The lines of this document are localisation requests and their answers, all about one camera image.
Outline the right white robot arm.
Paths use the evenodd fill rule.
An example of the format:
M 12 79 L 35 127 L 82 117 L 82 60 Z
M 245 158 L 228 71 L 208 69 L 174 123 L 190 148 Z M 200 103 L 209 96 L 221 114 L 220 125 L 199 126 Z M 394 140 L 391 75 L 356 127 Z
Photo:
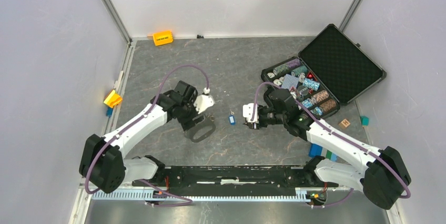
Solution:
M 310 186 L 332 182 L 360 190 L 379 208 L 389 210 L 398 199 L 409 199 L 411 177 L 401 154 L 393 147 L 380 149 L 365 144 L 331 126 L 320 116 L 297 101 L 289 90 L 272 90 L 269 106 L 261 106 L 258 99 L 244 106 L 244 117 L 254 129 L 269 125 L 283 125 L 293 136 L 319 145 L 343 159 L 337 164 L 318 157 L 304 171 Z

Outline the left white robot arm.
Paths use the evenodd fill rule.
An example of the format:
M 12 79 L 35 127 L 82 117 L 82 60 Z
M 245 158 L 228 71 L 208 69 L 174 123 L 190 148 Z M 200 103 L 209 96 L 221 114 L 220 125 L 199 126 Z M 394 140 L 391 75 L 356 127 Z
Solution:
M 214 105 L 206 87 L 203 94 L 179 81 L 175 89 L 160 93 L 135 117 L 121 127 L 103 135 L 93 134 L 86 140 L 79 173 L 99 190 L 111 193 L 123 182 L 146 179 L 159 186 L 165 180 L 162 163 L 153 157 L 125 160 L 127 154 L 155 129 L 175 119 L 192 142 L 206 139 L 212 131 L 198 137 L 201 129 L 210 126 L 204 111 Z

